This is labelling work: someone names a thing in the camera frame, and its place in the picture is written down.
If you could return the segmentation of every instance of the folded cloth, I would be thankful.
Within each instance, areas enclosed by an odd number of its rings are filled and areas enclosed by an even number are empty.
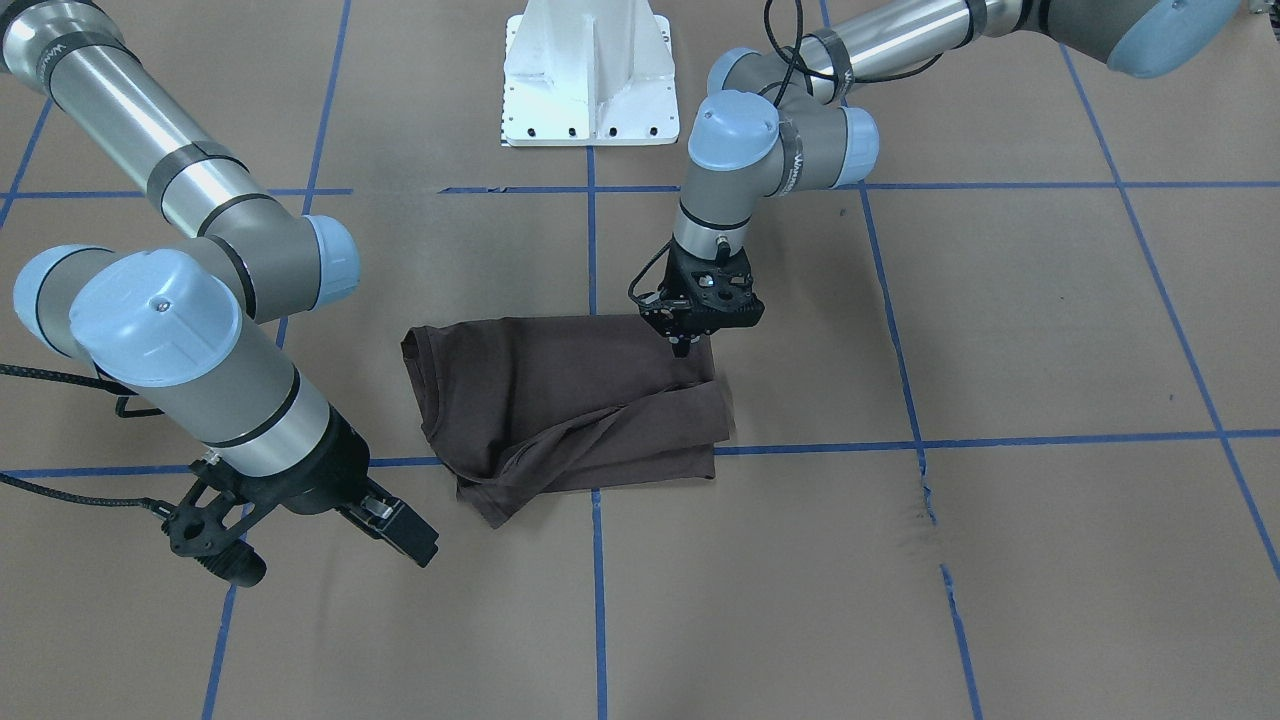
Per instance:
[[[541,492],[716,475],[709,342],[677,360],[636,315],[413,328],[401,348],[436,457],[494,528]]]

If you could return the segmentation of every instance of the white bracket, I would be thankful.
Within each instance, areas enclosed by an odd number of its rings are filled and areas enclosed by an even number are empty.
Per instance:
[[[671,23],[648,0],[529,0],[507,20],[503,145],[680,137]]]

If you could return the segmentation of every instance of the light blue cap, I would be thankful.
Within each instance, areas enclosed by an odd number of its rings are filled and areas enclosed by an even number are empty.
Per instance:
[[[178,250],[137,252],[93,277],[72,302],[72,334],[109,375],[136,387],[204,377],[230,355],[244,311],[232,291]]]
[[[698,106],[689,158],[708,170],[739,170],[769,154],[778,140],[778,109],[754,92],[722,90]]]
[[[733,72],[733,65],[748,55],[759,55],[759,53],[750,47],[735,47],[721,55],[712,65],[712,72],[707,73],[707,95],[716,95],[724,90],[724,83],[728,82],[728,74]]]
[[[40,306],[40,288],[45,284],[45,278],[49,273],[54,270],[54,266],[63,260],[76,255],[82,250],[106,250],[105,247],[99,247],[96,245],[61,245],[58,247],[50,247],[49,250],[41,252],[32,258],[31,263],[18,273],[18,282],[13,286],[13,311],[18,314],[18,319],[26,325],[31,334],[40,338],[40,342],[49,346],[54,352],[58,351],[49,338],[45,337],[44,331],[40,329],[40,319],[37,316]]]
[[[337,302],[360,284],[360,250],[347,227],[328,215],[302,215],[316,231],[320,247],[320,295],[312,307]]]
[[[845,164],[840,168],[836,187],[855,183],[876,169],[879,159],[879,128],[872,114],[861,108],[841,108],[845,111]]]
[[[1138,78],[1172,72],[1226,27],[1238,0],[1161,0],[1120,38],[1107,67]]]

